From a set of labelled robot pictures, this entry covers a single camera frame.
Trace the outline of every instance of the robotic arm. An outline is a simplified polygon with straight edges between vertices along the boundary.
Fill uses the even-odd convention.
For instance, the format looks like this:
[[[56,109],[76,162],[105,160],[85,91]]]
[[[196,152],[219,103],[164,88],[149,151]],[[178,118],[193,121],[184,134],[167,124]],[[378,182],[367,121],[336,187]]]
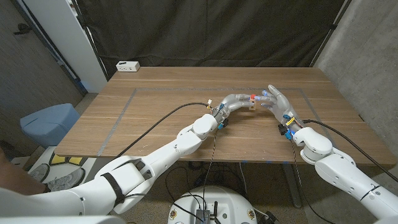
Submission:
[[[228,95],[211,114],[183,128],[176,140],[148,156],[122,156],[106,164],[85,184],[68,190],[25,196],[0,189],[0,216],[106,215],[123,213],[148,193],[155,180],[179,158],[195,152],[208,134],[221,129],[230,112],[250,107],[250,95]]]
[[[305,127],[287,98],[272,85],[268,87],[270,93],[264,90],[263,96],[255,100],[266,102],[262,106],[273,112],[287,129],[288,139],[304,147],[300,151],[302,159],[314,165],[323,180],[353,196],[378,219],[398,216],[397,196],[360,171],[354,160],[334,148],[328,138]]]

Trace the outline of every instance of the white power strip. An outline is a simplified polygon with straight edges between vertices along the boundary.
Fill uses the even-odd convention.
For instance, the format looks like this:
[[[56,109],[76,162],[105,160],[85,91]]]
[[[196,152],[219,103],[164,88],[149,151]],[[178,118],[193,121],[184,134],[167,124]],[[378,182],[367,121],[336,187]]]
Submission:
[[[120,61],[116,68],[119,72],[136,72],[139,69],[139,62]]]

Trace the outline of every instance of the black curtain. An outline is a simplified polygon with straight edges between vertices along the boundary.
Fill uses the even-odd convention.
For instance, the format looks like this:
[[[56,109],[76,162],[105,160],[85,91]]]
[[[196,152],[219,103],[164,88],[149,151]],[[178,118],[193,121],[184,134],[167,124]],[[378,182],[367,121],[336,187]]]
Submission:
[[[141,66],[307,67],[344,0],[78,0],[109,76]]]

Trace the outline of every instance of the black cable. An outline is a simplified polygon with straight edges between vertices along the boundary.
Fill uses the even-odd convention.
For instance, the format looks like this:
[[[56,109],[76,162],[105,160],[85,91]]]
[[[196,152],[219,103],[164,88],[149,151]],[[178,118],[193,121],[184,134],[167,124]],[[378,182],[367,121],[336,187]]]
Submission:
[[[145,195],[147,195],[147,194],[131,194],[131,195],[126,195],[124,197],[124,199],[129,198],[129,197],[133,197],[133,196],[145,196]]]
[[[124,198],[122,198],[122,200],[129,198],[129,197],[133,197],[133,196],[145,196],[146,194],[131,194],[131,195],[126,195],[124,196]]]
[[[184,212],[187,212],[188,214],[192,215],[193,217],[199,219],[202,223],[204,222],[201,218],[197,217],[195,214],[193,214],[192,212],[185,210],[184,208],[182,208],[181,206],[177,205],[176,203],[173,202],[173,205],[175,205],[177,208],[183,210]]]
[[[294,164],[295,164],[295,166],[296,166],[298,181],[299,181],[299,183],[300,183],[300,190],[301,190],[301,192],[303,193],[303,196],[304,196],[305,201],[307,202],[307,204],[308,204],[308,206],[311,208],[311,210],[312,210],[319,218],[321,218],[323,221],[325,221],[325,222],[327,222],[327,223],[335,224],[335,223],[333,223],[333,222],[327,220],[326,218],[323,218],[322,216],[320,216],[320,215],[311,207],[310,202],[308,202],[307,197],[305,196],[305,193],[304,193],[303,185],[301,184],[301,178],[300,178],[299,168],[297,168],[297,162],[296,162],[296,152],[295,152],[295,150],[294,150],[294,145],[293,145],[292,140],[290,140],[290,143],[291,143],[291,145],[292,145],[292,150],[293,150],[293,155],[294,155]]]
[[[152,127],[150,127],[144,134],[139,136],[134,142],[132,142],[127,148],[125,148],[123,151],[121,151],[114,159],[121,157],[127,150],[129,150],[135,143],[140,141],[146,134],[149,133],[154,127],[156,127],[160,122],[162,122],[164,119],[166,119],[168,116],[170,116],[172,113],[176,112],[177,110],[183,108],[184,106],[190,106],[190,105],[204,105],[208,106],[206,103],[187,103],[184,105],[179,106],[178,108],[175,108],[173,111],[171,111],[168,115],[164,116],[162,119],[160,119],[158,122],[156,122]]]
[[[213,146],[213,154],[211,155],[211,160],[210,160],[210,165],[209,165],[209,169],[207,170],[207,174],[205,177],[205,183],[203,184],[203,208],[205,207],[205,187],[206,187],[206,180],[207,180],[207,175],[209,175],[209,171],[210,171],[210,167],[211,167],[211,163],[213,163],[213,158],[214,158],[214,152],[216,151],[216,137],[217,137],[217,132],[219,129],[216,130],[216,133],[214,134],[214,146]],[[203,219],[206,219],[205,216],[205,210],[203,210]]]
[[[376,166],[378,166],[378,168],[383,170],[383,172],[385,172],[388,176],[390,176],[394,181],[398,182],[398,178],[396,176],[392,175],[386,168],[384,168],[382,165],[380,165],[377,161],[375,161],[371,156],[369,156],[359,146],[357,146],[353,141],[351,141],[351,139],[349,139],[347,136],[345,136],[341,132],[339,132],[336,129],[330,127],[329,125],[326,125],[326,124],[323,124],[322,122],[314,121],[314,120],[311,120],[311,119],[303,120],[303,123],[304,124],[306,124],[306,123],[316,123],[316,124],[322,125],[322,126],[328,128],[328,129],[334,131],[336,134],[340,135],[345,140],[347,140],[349,143],[351,143],[351,145],[353,145],[360,153],[362,153],[364,156],[366,156],[366,158],[368,158],[370,161],[372,161]]]
[[[173,171],[176,170],[176,169],[184,169],[184,170],[185,170],[185,177],[186,177],[186,180],[187,180],[188,193],[189,193],[190,195],[193,196],[193,194],[191,193],[191,191],[189,191],[188,170],[187,170],[187,168],[185,168],[185,167],[176,167],[176,168],[170,170],[170,172],[166,175],[166,178],[165,178],[166,189],[167,189],[167,192],[169,193],[169,195],[171,196],[171,198],[173,199],[173,203],[174,203],[176,200],[174,199],[172,193],[171,193],[170,190],[169,190],[169,186],[167,185],[167,177],[169,176],[169,174],[170,174],[171,172],[173,172]],[[201,207],[200,207],[200,202],[198,201],[198,199],[197,199],[195,196],[193,196],[193,198],[195,198],[195,200],[198,202],[199,209],[200,209],[200,208],[201,208]]]
[[[205,199],[202,196],[190,194],[190,195],[183,195],[183,196],[179,197],[178,199],[185,198],[185,197],[195,197],[195,199],[196,199],[196,197],[199,197],[205,202],[205,208],[207,208],[207,202],[205,201]]]

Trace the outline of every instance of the metal stand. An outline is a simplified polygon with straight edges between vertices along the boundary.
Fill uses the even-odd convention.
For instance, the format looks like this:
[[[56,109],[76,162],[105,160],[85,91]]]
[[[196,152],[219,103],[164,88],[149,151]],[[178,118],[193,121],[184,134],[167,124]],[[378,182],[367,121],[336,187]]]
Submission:
[[[299,194],[299,189],[297,188],[296,179],[294,177],[293,167],[290,164],[282,164],[282,168],[285,172],[287,183],[289,185],[290,196],[292,196],[293,205],[296,208],[301,208],[302,203]]]

